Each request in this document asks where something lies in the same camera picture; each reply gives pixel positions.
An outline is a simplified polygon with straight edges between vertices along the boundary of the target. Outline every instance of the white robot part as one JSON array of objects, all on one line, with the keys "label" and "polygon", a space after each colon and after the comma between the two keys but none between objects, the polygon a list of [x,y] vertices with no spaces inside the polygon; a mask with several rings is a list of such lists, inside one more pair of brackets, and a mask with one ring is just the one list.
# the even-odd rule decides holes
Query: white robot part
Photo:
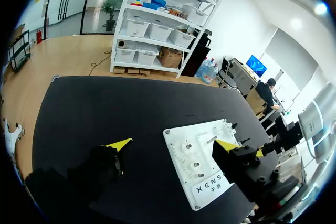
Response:
[{"label": "white robot part", "polygon": [[298,117],[306,141],[313,140],[316,162],[323,162],[336,141],[336,86],[329,82]]}]

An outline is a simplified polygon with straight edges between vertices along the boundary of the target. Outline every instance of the blue box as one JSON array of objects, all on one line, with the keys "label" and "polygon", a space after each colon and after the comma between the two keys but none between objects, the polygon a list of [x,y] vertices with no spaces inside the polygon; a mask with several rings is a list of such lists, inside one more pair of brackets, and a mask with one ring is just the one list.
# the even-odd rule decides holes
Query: blue box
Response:
[{"label": "blue box", "polygon": [[167,1],[165,0],[152,0],[152,4],[154,5],[159,5],[159,6],[162,6],[164,7],[166,5]]},{"label": "blue box", "polygon": [[149,9],[153,9],[153,10],[157,10],[159,8],[159,5],[146,3],[146,2],[143,2],[142,6],[146,7],[146,8],[149,8]]}]

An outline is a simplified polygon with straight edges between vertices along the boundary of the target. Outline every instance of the glass door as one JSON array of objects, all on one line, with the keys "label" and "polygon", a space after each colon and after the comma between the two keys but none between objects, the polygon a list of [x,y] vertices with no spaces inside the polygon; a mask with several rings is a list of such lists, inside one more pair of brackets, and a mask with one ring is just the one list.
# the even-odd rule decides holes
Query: glass door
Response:
[{"label": "glass door", "polygon": [[80,34],[85,0],[50,0],[47,13],[47,37]]},{"label": "glass door", "polygon": [[88,0],[83,21],[83,34],[114,34],[123,0]]}]

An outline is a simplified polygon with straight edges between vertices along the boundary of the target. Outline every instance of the blue screen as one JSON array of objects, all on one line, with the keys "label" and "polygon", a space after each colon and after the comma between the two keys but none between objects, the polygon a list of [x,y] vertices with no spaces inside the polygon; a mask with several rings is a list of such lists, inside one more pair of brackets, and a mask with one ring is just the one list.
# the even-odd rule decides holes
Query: blue screen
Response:
[{"label": "blue screen", "polygon": [[259,77],[261,77],[267,68],[253,55],[248,59],[246,65],[248,65]]}]

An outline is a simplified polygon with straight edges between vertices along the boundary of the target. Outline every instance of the white gear plate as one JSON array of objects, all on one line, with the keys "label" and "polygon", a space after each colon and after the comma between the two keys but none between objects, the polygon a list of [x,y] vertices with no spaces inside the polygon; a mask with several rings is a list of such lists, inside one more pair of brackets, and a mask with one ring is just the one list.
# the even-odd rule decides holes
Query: white gear plate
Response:
[{"label": "white gear plate", "polygon": [[219,140],[238,145],[235,133],[232,124],[224,119],[163,131],[177,175],[194,211],[207,206],[233,185],[212,158],[213,141],[207,142],[217,136]]}]

